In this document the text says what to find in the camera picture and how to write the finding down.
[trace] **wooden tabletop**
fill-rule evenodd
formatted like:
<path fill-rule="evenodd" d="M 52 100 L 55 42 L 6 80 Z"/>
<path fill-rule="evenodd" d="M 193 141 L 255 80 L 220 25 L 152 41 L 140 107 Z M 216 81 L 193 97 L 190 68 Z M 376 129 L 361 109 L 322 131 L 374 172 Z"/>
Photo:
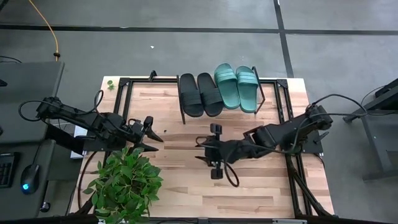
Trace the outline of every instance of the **wooden tabletop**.
<path fill-rule="evenodd" d="M 104 97 L 99 106 L 101 112 L 112 112 L 117 86 L 108 90 L 107 82 L 119 83 L 120 77 L 104 77 L 101 89 Z M 294 116 L 305 111 L 308 105 L 304 80 L 288 78 L 290 98 Z M 195 156 L 203 156 L 204 150 L 195 146 L 195 138 L 210 134 L 210 124 L 223 126 L 222 140 L 242 139 L 242 133 L 259 125 L 278 124 L 275 93 L 272 85 L 263 84 L 266 101 L 257 115 L 241 110 L 224 110 L 216 118 L 204 114 L 200 118 L 185 116 L 182 123 L 176 83 L 135 83 L 128 118 L 144 120 L 154 117 L 152 129 L 164 140 L 159 143 L 150 139 L 144 142 L 157 147 L 158 152 L 145 152 L 150 162 L 162 169 L 164 179 L 159 190 L 159 201 L 150 208 L 152 217 L 217 217 L 217 218 L 293 218 L 293 206 L 285 158 L 270 153 L 260 159 L 245 159 L 235 162 L 232 167 L 240 179 L 240 187 L 230 185 L 226 178 L 210 179 L 210 168 Z M 124 89 L 120 112 L 126 96 Z M 97 175 L 98 161 L 104 154 L 97 153 L 85 172 L 82 190 Z M 303 164 L 308 188 L 324 208 L 333 213 L 325 171 L 319 158 L 303 155 Z M 302 193 L 298 190 L 300 208 L 304 212 Z M 82 194 L 83 203 L 89 195 Z M 77 210 L 77 196 L 72 202 L 71 212 Z"/>

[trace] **green leaves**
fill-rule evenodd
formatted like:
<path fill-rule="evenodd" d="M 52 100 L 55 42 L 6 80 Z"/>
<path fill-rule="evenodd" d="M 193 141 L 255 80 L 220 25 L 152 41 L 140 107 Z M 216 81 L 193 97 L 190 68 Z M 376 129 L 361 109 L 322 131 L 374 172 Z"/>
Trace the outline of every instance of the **green leaves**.
<path fill-rule="evenodd" d="M 108 84 L 108 89 L 109 90 L 114 90 L 114 84 L 113 84 L 113 81 L 112 80 L 109 80 L 106 84 Z"/>
<path fill-rule="evenodd" d="M 103 194 L 101 194 L 98 197 L 98 201 L 97 201 L 96 205 L 97 205 L 98 208 L 103 208 L 104 204 L 105 204 L 105 196 Z"/>
<path fill-rule="evenodd" d="M 137 205 L 138 205 L 138 201 L 132 199 L 126 204 L 126 209 L 127 209 L 127 211 L 132 212 L 137 208 Z"/>
<path fill-rule="evenodd" d="M 91 194 L 94 192 L 94 189 L 86 189 L 83 191 L 83 194 Z"/>
<path fill-rule="evenodd" d="M 159 198 L 156 195 L 148 195 L 149 200 L 151 201 L 157 201 Z"/>
<path fill-rule="evenodd" d="M 97 201 L 98 201 L 98 194 L 93 194 L 91 202 L 93 203 L 93 205 L 96 205 Z"/>
<path fill-rule="evenodd" d="M 97 212 L 100 212 L 100 213 L 102 213 L 102 214 L 107 214 L 107 213 L 109 213 L 109 210 L 107 210 L 107 209 L 101 209 L 101 208 L 96 209 L 96 211 L 97 211 Z"/>
<path fill-rule="evenodd" d="M 147 182 L 147 180 L 145 178 L 143 178 L 143 177 L 137 177 L 134 180 L 142 182 L 142 183 L 146 183 Z"/>
<path fill-rule="evenodd" d="M 125 175 L 126 177 L 132 179 L 132 171 L 128 166 L 122 166 L 122 174 Z"/>
<path fill-rule="evenodd" d="M 106 223 L 145 222 L 143 215 L 150 215 L 149 205 L 159 200 L 156 194 L 163 181 L 160 169 L 152 166 L 142 152 L 137 148 L 129 154 L 125 147 L 113 152 L 104 164 L 97 163 L 99 177 L 84 193 L 94 192 L 91 202 L 96 205 L 96 216 Z"/>

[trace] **keyboard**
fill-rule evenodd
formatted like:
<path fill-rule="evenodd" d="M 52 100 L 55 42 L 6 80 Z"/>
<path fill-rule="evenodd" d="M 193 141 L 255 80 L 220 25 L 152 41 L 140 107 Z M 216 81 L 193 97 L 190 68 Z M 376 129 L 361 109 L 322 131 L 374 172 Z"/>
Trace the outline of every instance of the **keyboard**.
<path fill-rule="evenodd" d="M 11 187 L 16 159 L 16 152 L 0 154 L 0 188 Z"/>

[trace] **gray floor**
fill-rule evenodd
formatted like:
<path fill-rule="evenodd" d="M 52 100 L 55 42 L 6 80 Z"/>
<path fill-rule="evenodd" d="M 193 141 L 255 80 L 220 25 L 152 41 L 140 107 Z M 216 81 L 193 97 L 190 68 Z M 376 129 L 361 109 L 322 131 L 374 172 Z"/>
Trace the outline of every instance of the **gray floor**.
<path fill-rule="evenodd" d="M 272 0 L 40 0 L 37 6 L 58 25 L 278 28 Z M 280 0 L 280 7 L 286 29 L 398 29 L 394 0 Z M 22 0 L 10 1 L 0 23 L 43 24 Z M 57 37 L 66 63 L 59 97 L 83 109 L 92 107 L 104 75 L 211 73 L 229 62 L 255 65 L 263 77 L 287 76 L 279 34 L 65 31 Z M 360 100 L 398 77 L 396 35 L 287 35 L 287 45 L 294 77 L 305 79 L 310 101 L 329 93 Z M 50 32 L 0 30 L 0 55 L 43 62 L 53 60 L 53 52 Z M 341 99 L 322 105 L 330 112 L 356 109 Z M 323 148 L 335 213 L 398 223 L 398 180 L 361 179 L 377 170 L 361 122 L 335 118 Z"/>

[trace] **slide sandal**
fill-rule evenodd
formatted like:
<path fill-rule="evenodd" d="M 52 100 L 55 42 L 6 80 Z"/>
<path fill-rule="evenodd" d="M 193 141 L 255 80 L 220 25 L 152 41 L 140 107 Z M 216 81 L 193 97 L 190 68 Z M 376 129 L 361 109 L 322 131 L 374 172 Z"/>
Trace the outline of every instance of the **slide sandal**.
<path fill-rule="evenodd" d="M 203 105 L 200 92 L 192 74 L 186 73 L 180 77 L 180 89 L 184 112 L 193 118 L 202 116 Z"/>
<path fill-rule="evenodd" d="M 206 114 L 209 117 L 219 115 L 223 111 L 224 103 L 209 73 L 198 75 L 198 87 Z"/>
<path fill-rule="evenodd" d="M 224 105 L 227 109 L 236 109 L 241 104 L 238 95 L 237 78 L 228 63 L 219 65 L 214 71 L 214 79 L 216 85 L 223 98 Z"/>
<path fill-rule="evenodd" d="M 236 69 L 241 109 L 245 113 L 254 113 L 257 109 L 257 87 L 259 82 L 253 71 L 246 66 Z"/>

